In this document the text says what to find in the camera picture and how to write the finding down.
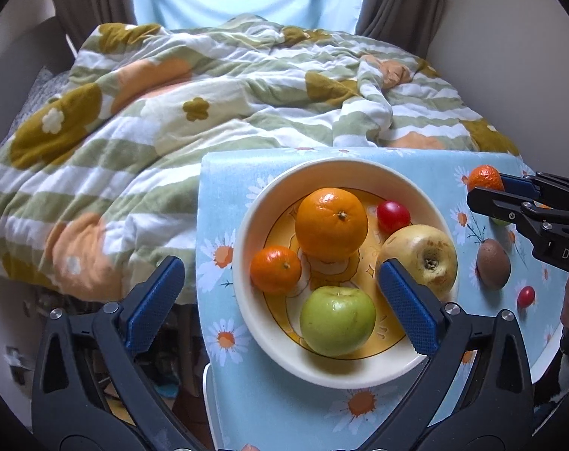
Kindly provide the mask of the small mandarin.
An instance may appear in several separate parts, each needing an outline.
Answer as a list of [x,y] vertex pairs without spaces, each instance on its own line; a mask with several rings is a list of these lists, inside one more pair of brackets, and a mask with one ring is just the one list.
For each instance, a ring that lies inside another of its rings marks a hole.
[[473,191],[474,188],[487,188],[494,191],[505,190],[502,175],[490,165],[475,167],[468,176],[467,188],[468,191]]
[[297,254],[282,245],[262,248],[250,264],[253,285],[270,295],[286,295],[294,291],[301,274],[302,265]]

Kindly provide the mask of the red cherry tomato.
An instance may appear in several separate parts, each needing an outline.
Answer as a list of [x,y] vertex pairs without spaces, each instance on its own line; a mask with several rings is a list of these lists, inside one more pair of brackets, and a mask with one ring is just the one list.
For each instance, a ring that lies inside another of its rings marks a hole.
[[532,306],[535,300],[535,289],[530,286],[524,286],[518,293],[517,306],[520,310],[525,310],[527,307]]
[[376,217],[379,228],[386,234],[392,234],[411,224],[409,210],[397,201],[382,201],[376,208]]

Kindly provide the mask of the small mandarin front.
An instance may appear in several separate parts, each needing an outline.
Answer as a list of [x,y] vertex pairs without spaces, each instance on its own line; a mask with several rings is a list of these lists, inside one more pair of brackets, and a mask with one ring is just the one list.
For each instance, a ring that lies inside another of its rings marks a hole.
[[250,264],[253,285],[270,295],[286,295],[294,291],[301,274],[302,265],[297,254],[282,245],[262,248]]

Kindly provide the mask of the green apple on table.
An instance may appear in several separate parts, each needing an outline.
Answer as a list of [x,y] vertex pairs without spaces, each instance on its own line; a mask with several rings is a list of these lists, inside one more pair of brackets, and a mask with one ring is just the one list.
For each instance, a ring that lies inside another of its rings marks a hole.
[[509,225],[511,224],[511,223],[508,222],[508,221],[501,220],[501,219],[497,219],[497,218],[493,218],[493,217],[489,217],[489,221],[492,222],[492,223],[495,224],[495,225],[502,226],[502,227],[509,226]]

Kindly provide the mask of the brown kiwi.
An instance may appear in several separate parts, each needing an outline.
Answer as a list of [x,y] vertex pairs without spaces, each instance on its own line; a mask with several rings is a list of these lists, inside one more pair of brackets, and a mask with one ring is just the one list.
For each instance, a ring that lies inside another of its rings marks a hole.
[[476,269],[484,286],[501,290],[510,279],[511,262],[499,241],[488,238],[478,248]]

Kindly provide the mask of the yellow apple in bowl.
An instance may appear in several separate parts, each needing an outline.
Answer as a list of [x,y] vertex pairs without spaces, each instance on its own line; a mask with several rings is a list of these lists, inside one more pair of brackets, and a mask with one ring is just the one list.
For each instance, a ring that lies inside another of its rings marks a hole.
[[396,259],[420,284],[441,301],[450,300],[458,275],[458,257],[452,240],[440,229],[416,224],[392,233],[376,258],[375,276],[381,265]]

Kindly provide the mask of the red cherry tomato in bowl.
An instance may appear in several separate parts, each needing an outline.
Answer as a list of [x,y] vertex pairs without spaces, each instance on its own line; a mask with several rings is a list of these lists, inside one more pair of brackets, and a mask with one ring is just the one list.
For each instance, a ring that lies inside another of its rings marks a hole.
[[411,224],[409,210],[397,201],[382,201],[376,208],[376,217],[379,228],[386,234],[392,234]]

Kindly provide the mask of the green apple in bowl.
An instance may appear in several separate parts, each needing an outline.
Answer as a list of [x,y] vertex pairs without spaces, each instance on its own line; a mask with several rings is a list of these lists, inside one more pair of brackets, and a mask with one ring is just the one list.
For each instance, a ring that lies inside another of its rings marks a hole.
[[316,353],[339,357],[360,349],[376,322],[371,297],[358,288],[322,286],[305,300],[300,313],[301,334]]

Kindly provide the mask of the blue daisy tablecloth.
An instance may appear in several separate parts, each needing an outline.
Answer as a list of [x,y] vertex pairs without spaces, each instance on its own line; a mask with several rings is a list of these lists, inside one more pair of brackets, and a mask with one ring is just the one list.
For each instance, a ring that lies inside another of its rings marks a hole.
[[[483,164],[526,176],[530,168],[511,154],[374,148],[284,148],[212,153],[202,162],[197,226],[197,296],[210,366],[206,400],[214,441],[237,450],[353,449],[401,401],[424,362],[405,375],[372,387],[333,389],[306,382],[277,365],[257,344],[241,315],[233,286],[233,249],[253,201],[276,176],[306,162],[345,158],[389,167],[419,186],[439,209],[459,256],[459,301],[469,313],[512,310],[519,291],[535,289],[521,310],[531,375],[539,380],[561,338],[564,272],[535,260],[530,242],[512,226],[498,226],[466,204],[469,172]],[[511,275],[501,290],[484,286],[476,269],[478,248],[502,244]]]

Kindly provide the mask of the large orange in bowl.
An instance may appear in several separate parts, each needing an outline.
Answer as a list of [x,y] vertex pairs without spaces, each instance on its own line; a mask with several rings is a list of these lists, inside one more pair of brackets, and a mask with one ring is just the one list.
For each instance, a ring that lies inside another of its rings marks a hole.
[[295,233],[304,254],[325,263],[346,261],[368,233],[359,198],[341,188],[319,188],[301,201]]

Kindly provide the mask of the cream yellow fruit bowl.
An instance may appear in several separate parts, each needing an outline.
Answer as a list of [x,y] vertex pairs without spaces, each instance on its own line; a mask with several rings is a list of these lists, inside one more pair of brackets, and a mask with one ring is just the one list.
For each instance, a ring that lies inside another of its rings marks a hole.
[[[340,263],[307,257],[295,233],[298,205],[319,188],[350,191],[366,209],[367,236]],[[240,225],[233,249],[233,285],[241,315],[260,348],[282,369],[306,382],[333,389],[372,387],[398,379],[423,362],[376,285],[375,263],[384,240],[376,205],[382,200],[408,207],[415,223],[449,232],[439,209],[409,178],[374,162],[345,158],[310,161],[279,174],[253,201]],[[269,245],[288,247],[300,259],[302,274],[292,294],[264,294],[252,285],[252,257]],[[319,355],[303,340],[303,303],[323,285],[361,289],[375,304],[372,335],[349,355]]]

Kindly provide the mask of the floral striped duvet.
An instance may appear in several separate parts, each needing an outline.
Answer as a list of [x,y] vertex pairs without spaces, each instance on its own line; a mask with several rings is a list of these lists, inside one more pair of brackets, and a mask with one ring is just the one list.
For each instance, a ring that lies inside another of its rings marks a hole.
[[176,256],[177,300],[194,303],[202,158],[321,147],[517,151],[391,44],[254,15],[101,24],[64,88],[0,145],[0,277],[104,303]]

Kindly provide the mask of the right brown curtain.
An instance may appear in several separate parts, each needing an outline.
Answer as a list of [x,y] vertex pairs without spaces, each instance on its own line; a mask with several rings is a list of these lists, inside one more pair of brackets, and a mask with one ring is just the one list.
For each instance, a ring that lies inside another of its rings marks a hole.
[[445,0],[363,0],[356,33],[424,58],[445,11]]

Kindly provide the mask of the patterned grey pillow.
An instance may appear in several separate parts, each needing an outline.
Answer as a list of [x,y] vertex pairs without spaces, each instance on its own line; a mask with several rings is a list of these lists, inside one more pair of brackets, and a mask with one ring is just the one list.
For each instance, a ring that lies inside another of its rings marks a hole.
[[43,66],[35,77],[21,110],[11,122],[8,132],[0,142],[0,149],[14,135],[17,128],[36,111],[46,105],[53,97],[57,97],[67,86],[70,72],[68,70],[54,74]]

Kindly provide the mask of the grey bed headboard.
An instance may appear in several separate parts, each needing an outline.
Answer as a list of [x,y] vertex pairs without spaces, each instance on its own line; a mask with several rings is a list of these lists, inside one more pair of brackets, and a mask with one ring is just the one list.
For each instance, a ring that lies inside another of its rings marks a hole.
[[64,29],[55,17],[48,18],[10,44],[0,55],[0,142],[21,110],[39,71],[69,69],[74,53]]

